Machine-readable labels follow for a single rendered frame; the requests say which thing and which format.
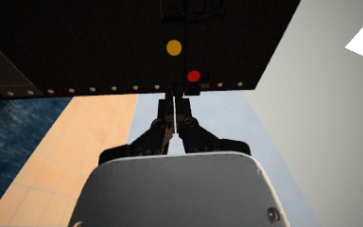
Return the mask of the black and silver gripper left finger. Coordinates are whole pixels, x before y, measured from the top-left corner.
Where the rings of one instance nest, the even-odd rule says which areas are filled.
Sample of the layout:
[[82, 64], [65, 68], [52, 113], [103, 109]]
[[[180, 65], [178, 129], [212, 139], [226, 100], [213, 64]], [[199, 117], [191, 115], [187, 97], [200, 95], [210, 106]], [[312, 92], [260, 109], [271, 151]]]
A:
[[124, 157], [167, 155], [169, 140], [175, 133], [173, 88], [165, 86], [165, 99], [159, 99], [158, 115], [150, 129], [131, 144], [107, 148], [98, 159], [98, 165]]

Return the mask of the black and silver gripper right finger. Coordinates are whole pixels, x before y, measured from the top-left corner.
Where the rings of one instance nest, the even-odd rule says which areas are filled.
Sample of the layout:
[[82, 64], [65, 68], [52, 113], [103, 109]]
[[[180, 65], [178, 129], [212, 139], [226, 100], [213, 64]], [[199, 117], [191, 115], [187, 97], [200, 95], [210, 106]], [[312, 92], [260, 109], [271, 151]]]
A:
[[231, 139], [219, 139], [200, 126], [198, 120], [192, 116], [189, 98], [182, 98], [182, 87], [176, 86], [174, 90], [176, 130], [182, 140], [185, 153], [234, 151], [251, 156], [251, 150], [247, 143]]

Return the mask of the black equipment rack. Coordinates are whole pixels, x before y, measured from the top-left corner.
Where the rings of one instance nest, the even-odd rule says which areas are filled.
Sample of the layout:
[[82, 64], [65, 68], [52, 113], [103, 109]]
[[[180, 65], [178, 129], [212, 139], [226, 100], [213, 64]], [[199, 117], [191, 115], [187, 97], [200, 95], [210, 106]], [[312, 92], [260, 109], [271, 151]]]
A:
[[300, 2], [0, 0], [0, 100], [255, 90]]

